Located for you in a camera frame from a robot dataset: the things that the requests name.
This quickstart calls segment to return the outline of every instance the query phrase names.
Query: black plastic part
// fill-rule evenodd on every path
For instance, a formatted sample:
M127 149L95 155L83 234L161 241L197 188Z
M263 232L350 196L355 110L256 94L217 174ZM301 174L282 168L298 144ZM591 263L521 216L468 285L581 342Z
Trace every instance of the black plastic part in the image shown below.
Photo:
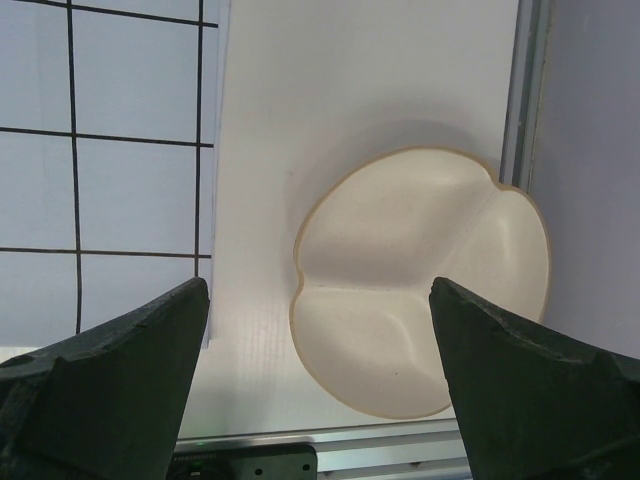
M207 291L194 278L1 364L0 479L163 478L200 352Z
M167 480L315 480L311 445L278 445L174 455Z
M640 361L444 278L429 301L474 480L640 478Z

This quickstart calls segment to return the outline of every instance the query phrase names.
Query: gray panel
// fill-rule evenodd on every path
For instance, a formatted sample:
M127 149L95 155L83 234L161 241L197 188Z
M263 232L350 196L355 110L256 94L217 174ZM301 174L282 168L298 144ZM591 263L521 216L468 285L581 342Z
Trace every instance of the gray panel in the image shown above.
M556 2L531 192L549 228L546 323L640 357L640 2Z

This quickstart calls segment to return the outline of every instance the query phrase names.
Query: beige plate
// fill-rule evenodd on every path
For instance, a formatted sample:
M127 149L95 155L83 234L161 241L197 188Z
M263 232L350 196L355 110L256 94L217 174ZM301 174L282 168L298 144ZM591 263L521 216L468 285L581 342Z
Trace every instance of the beige plate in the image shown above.
M338 182L303 222L294 261L291 333L307 371L350 407L398 419L450 404L428 303L436 276L539 321L550 269L531 200L438 148Z

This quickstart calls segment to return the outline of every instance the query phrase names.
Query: black grid line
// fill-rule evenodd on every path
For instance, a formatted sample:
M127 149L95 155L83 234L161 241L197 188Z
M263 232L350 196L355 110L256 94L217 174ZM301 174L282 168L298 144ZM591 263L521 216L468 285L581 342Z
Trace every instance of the black grid line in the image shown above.
M71 0L67 0L67 5L71 6ZM75 65L73 61L73 10L67 8L67 32L69 43L69 99L71 104L71 152L73 156L73 209L75 217L76 233L76 284L77 284L77 304L76 304L76 334L80 333L82 322L82 250L80 241L80 187L78 178L78 139L76 138L76 84Z
M52 7L63 7L63 8L69 8L72 10L81 10L85 12L117 15L120 17L141 18L143 20L155 20L159 22L179 23L182 25L197 25L199 27L218 28L217 23L205 22L203 21L202 17L200 17L199 20L189 20L186 18L163 17L161 15L150 15L147 13L127 12L125 10L113 10L110 8L90 7L87 5L75 5L75 4L71 4L70 2L61 3L61 2L55 2L52 0L15 0L15 1L22 2L22 3L38 3L40 5L49 5Z
M213 143L187 142L182 140L161 140L156 138L121 137L114 135L97 135L93 133L57 132L55 130L36 130L31 128L0 127L0 132L24 133L27 135L43 135L48 137L81 138L88 140L109 140L112 142L148 143L155 145L175 145L177 147L213 148Z
M196 258L210 259L211 255L194 255L193 253L169 252L135 252L127 250L76 250L73 248L30 248L30 247L0 247L0 253L53 253L67 255L107 255L117 257L161 257L161 258Z
M204 18L204 0L198 2L198 73L196 87L196 144L200 144L202 135L202 42L204 30L202 28L202 20ZM194 234L194 253L196 258L193 261L193 275L198 276L199 263L198 253L200 252L200 147L196 147L196 199L195 199L195 234Z

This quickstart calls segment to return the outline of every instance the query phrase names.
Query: divided plate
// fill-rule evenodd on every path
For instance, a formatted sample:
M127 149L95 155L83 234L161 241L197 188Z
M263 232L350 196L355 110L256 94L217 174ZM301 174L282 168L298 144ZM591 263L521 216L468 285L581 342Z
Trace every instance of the divided plate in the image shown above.
M307 215L294 261L291 334L305 368L346 405L395 419L450 405L435 277L539 321L550 269L532 201L441 148L394 152L343 178Z

